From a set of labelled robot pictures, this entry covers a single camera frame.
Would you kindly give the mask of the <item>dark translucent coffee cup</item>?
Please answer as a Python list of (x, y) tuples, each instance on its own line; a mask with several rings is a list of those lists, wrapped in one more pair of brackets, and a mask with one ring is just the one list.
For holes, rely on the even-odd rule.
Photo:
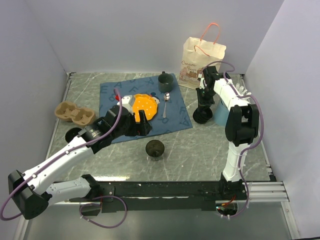
[(159, 161), (164, 156), (165, 146), (161, 141), (154, 139), (146, 144), (145, 151), (149, 161)]

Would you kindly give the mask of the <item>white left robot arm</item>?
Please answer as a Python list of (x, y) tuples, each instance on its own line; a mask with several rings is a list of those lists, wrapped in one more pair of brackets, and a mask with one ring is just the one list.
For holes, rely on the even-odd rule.
[(37, 217), (49, 206), (67, 199), (94, 201), (100, 187), (91, 175), (60, 183), (55, 181), (75, 164), (108, 147), (113, 140), (121, 136), (149, 134), (152, 129), (148, 122), (149, 108), (143, 107), (133, 95), (116, 98), (117, 104), (105, 116), (78, 129), (60, 151), (25, 172), (14, 170), (8, 175), (9, 198), (26, 220)]

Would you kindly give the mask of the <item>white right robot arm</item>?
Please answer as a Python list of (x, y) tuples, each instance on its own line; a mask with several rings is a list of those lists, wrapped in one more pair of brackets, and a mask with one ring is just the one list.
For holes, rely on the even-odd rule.
[(240, 181), (247, 148), (258, 136), (259, 109), (256, 104), (248, 101), (242, 86), (233, 84), (228, 74), (218, 73), (215, 66), (205, 67), (198, 75), (198, 80), (198, 106), (193, 112), (193, 119), (198, 124), (205, 124), (213, 117), (211, 106), (215, 103), (215, 95), (220, 97), (227, 109), (225, 136), (229, 147), (227, 162), (222, 172), (222, 178), (227, 182), (219, 186), (218, 192), (223, 199), (228, 200), (236, 194), (236, 187), (231, 182)]

